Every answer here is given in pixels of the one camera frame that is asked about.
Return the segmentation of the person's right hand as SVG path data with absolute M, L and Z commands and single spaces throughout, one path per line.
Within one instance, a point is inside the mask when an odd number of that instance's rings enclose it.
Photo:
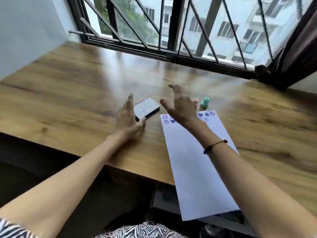
M 169 115 L 188 131 L 206 128 L 206 123 L 197 117 L 191 98 L 183 93 L 180 85 L 169 84 L 168 87 L 173 90 L 175 107 L 175 114 Z

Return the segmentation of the person's left hand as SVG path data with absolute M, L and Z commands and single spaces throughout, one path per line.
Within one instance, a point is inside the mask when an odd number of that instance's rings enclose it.
M 115 135 L 119 136 L 121 142 L 125 143 L 136 136 L 141 136 L 143 131 L 136 130 L 137 121 L 133 110 L 133 94 L 129 94 L 124 105 L 119 109 Z

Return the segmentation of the person's left forearm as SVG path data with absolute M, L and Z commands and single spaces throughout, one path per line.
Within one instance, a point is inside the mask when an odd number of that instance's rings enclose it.
M 129 136 L 123 132 L 0 208 L 0 217 L 34 235 L 55 238 L 104 165 Z

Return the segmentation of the person's right forearm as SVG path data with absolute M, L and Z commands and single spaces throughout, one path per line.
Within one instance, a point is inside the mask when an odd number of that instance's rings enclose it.
M 262 175 L 208 126 L 189 131 L 202 145 L 260 238 L 317 238 L 317 218 Z

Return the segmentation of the black ink pad box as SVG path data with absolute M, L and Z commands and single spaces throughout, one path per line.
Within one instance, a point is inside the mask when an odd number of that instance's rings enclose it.
M 141 119 L 146 118 L 148 119 L 155 113 L 159 112 L 160 104 L 158 104 L 155 100 L 148 97 L 141 102 L 135 104 L 133 106 L 135 119 L 139 122 Z

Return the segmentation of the white stamped paper sheet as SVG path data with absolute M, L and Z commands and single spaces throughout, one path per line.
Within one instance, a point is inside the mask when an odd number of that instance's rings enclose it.
M 239 210 L 196 138 L 170 115 L 160 115 L 183 221 Z

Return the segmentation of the green tree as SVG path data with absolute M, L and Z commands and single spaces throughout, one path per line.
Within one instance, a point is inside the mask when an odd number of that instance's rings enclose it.
M 133 29 L 131 29 L 126 21 L 122 18 L 119 12 L 113 8 L 114 11 L 114 20 L 117 25 L 118 34 L 124 38 L 129 40 L 134 40 L 141 42 L 141 40 L 137 37 L 137 35 L 133 32 L 135 30 L 138 35 L 147 43 L 158 46 L 159 34 L 155 30 L 153 24 L 150 23 L 146 14 L 142 11 L 141 7 L 137 3 L 136 0 L 113 0 L 116 5 L 120 8 L 121 12 L 125 15 L 125 17 L 131 23 Z M 107 8 L 106 0 L 93 0 L 96 9 L 101 13 L 101 15 L 105 18 L 109 24 L 110 17 Z M 98 22 L 100 24 L 101 33 L 105 35 L 112 35 L 111 30 L 105 25 L 105 23 L 98 17 Z

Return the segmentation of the zebra striped garment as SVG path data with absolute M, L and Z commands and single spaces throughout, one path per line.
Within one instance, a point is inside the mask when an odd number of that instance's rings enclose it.
M 23 226 L 0 217 L 0 238 L 40 238 Z M 188 238 L 166 226 L 151 221 L 123 226 L 92 238 Z

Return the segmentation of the white apartment building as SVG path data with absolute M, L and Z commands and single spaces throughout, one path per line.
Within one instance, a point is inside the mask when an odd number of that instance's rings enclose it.
M 161 21 L 161 1 L 140 0 L 157 27 Z M 174 1 L 176 0 L 164 0 L 161 47 L 168 46 Z M 248 70 L 254 70 L 257 65 L 268 65 L 271 62 L 267 37 L 274 57 L 312 2 L 312 0 L 261 0 L 266 33 L 258 0 L 225 0 L 240 52 L 223 0 L 192 0 L 201 23 L 211 21 L 211 24 L 205 27 L 205 31 L 206 34 L 209 33 L 215 58 L 192 7 L 188 6 L 188 0 L 184 1 L 176 46 L 177 49 L 180 47 L 180 54 L 189 56 L 185 45 L 182 43 L 179 46 L 183 37 L 193 57 L 201 57 L 213 62 L 217 58 L 221 64 L 241 68 L 244 68 L 245 62 Z

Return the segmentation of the dark brown curtain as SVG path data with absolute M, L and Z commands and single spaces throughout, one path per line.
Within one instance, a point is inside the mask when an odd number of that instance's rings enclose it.
M 317 0 L 312 0 L 272 63 L 255 67 L 255 80 L 284 91 L 317 71 Z

